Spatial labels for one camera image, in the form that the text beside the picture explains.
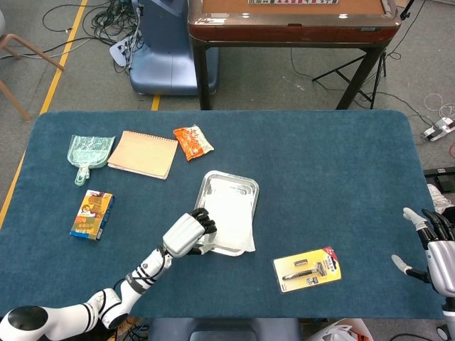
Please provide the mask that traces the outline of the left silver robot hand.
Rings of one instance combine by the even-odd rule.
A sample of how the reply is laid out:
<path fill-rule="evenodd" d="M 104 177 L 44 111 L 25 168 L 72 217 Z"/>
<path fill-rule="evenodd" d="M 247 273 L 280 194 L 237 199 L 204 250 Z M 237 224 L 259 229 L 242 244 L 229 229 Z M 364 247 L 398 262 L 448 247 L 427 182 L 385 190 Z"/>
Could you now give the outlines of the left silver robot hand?
<path fill-rule="evenodd" d="M 200 254 L 215 248 L 217 227 L 205 208 L 184 213 L 163 236 L 163 248 L 173 258 Z"/>

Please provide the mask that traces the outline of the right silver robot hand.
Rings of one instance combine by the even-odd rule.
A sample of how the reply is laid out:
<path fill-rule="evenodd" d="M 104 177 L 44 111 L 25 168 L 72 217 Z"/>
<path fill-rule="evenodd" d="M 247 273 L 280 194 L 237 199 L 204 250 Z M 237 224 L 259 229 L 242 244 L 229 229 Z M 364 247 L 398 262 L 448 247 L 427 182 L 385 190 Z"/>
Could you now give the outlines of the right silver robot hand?
<path fill-rule="evenodd" d="M 405 207 L 403 217 L 415 227 L 427 260 L 427 270 L 420 271 L 406 264 L 398 255 L 391 259 L 407 276 L 432 284 L 446 298 L 454 297 L 454 224 L 438 212 L 422 210 L 417 214 Z"/>

